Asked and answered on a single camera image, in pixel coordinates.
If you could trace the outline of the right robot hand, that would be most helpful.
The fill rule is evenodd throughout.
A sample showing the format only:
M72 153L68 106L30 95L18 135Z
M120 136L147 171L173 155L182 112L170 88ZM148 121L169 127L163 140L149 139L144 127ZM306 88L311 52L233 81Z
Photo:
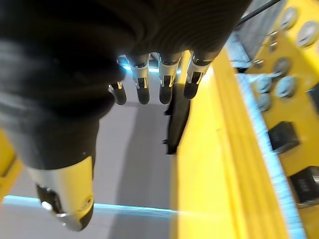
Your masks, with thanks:
M248 0L3 0L0 125L35 183L42 207L71 231L93 214L99 121L125 103L128 61L149 102L149 55L159 56L159 99L172 99L191 52L183 95L193 99Z

